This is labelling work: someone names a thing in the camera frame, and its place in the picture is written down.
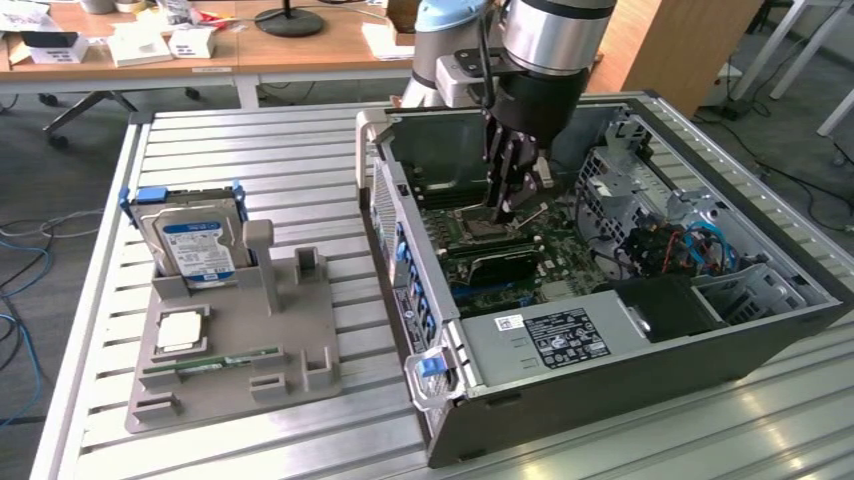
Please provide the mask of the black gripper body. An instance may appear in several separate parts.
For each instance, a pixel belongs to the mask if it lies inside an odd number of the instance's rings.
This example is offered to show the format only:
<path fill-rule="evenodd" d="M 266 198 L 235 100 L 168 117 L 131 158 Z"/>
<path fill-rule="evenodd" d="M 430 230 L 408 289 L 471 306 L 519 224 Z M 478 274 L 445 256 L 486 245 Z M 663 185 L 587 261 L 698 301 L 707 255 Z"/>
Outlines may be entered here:
<path fill-rule="evenodd" d="M 571 119 L 589 77 L 589 68 L 569 76 L 502 75 L 489 109 L 489 138 L 501 128 L 503 134 L 521 132 L 539 147 L 550 147 Z"/>

